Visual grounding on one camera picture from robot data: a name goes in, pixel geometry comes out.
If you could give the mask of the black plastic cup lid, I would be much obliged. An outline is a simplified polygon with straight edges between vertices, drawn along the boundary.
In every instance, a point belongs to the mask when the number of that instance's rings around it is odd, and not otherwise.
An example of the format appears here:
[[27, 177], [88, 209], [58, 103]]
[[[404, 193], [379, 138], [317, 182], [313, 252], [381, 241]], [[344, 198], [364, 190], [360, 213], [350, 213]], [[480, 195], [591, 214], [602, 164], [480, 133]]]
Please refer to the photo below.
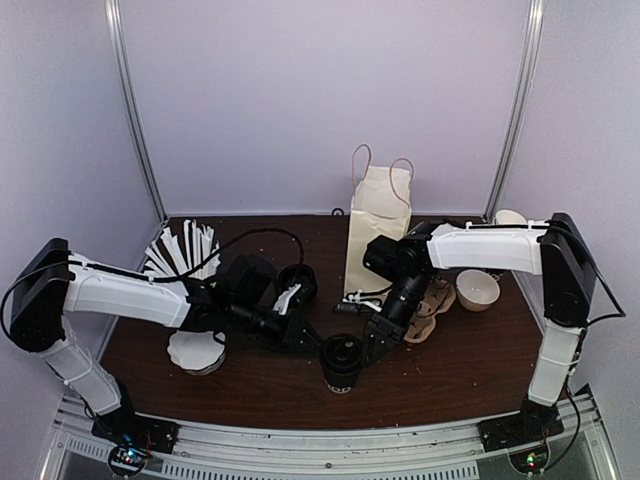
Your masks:
[[320, 347], [320, 364], [325, 372], [347, 375], [358, 372], [362, 358], [362, 341], [351, 334], [335, 334]]

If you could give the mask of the stack of black cup lids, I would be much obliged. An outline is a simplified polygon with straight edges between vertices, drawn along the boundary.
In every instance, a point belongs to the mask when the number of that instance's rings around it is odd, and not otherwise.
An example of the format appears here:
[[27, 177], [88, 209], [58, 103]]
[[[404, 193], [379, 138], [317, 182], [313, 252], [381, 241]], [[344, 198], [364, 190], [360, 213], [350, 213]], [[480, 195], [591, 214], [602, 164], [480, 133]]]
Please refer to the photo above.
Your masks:
[[291, 307], [304, 306], [313, 301], [318, 293], [318, 284], [313, 268], [307, 264], [292, 264], [282, 269], [277, 277], [281, 292], [298, 286], [290, 297]]

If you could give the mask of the stack of paper cups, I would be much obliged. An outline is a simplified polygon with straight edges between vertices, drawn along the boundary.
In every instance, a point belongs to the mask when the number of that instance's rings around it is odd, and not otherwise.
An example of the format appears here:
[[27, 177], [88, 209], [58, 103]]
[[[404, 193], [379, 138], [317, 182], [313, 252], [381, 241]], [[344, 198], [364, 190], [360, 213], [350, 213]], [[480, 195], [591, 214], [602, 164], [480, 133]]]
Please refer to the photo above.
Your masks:
[[527, 219], [517, 211], [510, 209], [498, 210], [493, 218], [494, 225], [526, 225]]

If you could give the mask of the single black paper cup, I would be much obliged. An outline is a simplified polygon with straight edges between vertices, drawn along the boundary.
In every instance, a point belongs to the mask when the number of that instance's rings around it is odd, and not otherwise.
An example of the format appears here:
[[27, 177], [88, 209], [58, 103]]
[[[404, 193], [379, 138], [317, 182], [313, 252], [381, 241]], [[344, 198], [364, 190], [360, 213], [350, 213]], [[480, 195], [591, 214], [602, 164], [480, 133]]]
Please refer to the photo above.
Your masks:
[[346, 394], [356, 386], [362, 368], [360, 366], [335, 368], [329, 365], [323, 365], [322, 371], [324, 382], [331, 392]]

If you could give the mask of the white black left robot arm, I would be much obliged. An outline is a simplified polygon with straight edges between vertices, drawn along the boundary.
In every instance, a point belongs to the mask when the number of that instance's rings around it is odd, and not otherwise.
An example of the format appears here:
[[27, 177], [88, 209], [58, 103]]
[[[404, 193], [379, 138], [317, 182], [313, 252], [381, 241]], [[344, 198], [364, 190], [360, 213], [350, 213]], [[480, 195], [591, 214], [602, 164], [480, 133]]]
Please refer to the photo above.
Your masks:
[[239, 255], [206, 279], [170, 279], [92, 263], [54, 238], [5, 294], [3, 302], [11, 307], [5, 333], [81, 397], [104, 434], [133, 444], [149, 427], [135, 413], [124, 384], [79, 344], [67, 313], [102, 313], [169, 328], [171, 360], [206, 375], [224, 362], [229, 329], [276, 351], [317, 352], [322, 339], [299, 311], [316, 294], [314, 271], [302, 263], [277, 271], [259, 256]]

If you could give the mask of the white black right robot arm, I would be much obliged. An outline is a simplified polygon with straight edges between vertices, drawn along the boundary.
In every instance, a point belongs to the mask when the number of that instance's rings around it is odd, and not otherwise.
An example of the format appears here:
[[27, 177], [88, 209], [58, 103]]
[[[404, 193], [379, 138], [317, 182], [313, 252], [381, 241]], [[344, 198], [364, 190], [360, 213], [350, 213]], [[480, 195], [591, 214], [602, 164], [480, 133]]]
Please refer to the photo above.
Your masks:
[[579, 360], [596, 279], [595, 263], [570, 215], [555, 213], [546, 222], [514, 225], [421, 223], [399, 240], [380, 235], [370, 241], [362, 263], [391, 284], [380, 311], [365, 325], [365, 366], [403, 339], [440, 271], [487, 269], [541, 277], [543, 340], [512, 430], [526, 442], [550, 431], [561, 391]]

